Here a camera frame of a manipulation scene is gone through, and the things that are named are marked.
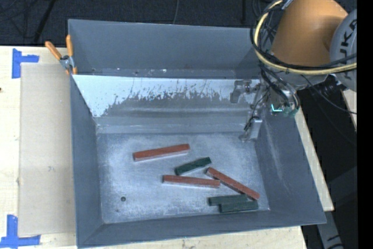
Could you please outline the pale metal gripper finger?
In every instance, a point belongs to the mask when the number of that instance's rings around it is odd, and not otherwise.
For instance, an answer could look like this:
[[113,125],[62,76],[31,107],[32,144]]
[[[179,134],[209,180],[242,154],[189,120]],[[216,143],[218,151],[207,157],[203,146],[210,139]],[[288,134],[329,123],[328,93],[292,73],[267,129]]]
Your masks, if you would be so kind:
[[230,103],[238,103],[241,97],[257,94],[260,88],[261,83],[258,80],[236,80],[230,93]]
[[261,125],[262,125],[262,119],[260,117],[256,115],[250,117],[239,139],[242,142],[256,140],[259,136]]

